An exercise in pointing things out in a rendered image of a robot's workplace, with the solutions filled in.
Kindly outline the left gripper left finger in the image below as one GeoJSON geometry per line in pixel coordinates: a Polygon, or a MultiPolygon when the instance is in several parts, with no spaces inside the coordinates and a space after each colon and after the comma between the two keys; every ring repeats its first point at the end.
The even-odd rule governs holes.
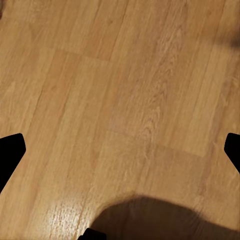
{"type": "Polygon", "coordinates": [[[0,193],[26,153],[22,133],[0,138],[0,193]]]}

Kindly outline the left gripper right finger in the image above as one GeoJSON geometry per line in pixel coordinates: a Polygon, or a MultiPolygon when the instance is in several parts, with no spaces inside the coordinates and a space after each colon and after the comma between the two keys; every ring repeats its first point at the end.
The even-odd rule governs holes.
{"type": "Polygon", "coordinates": [[[240,173],[240,135],[228,133],[224,151],[240,173]]]}

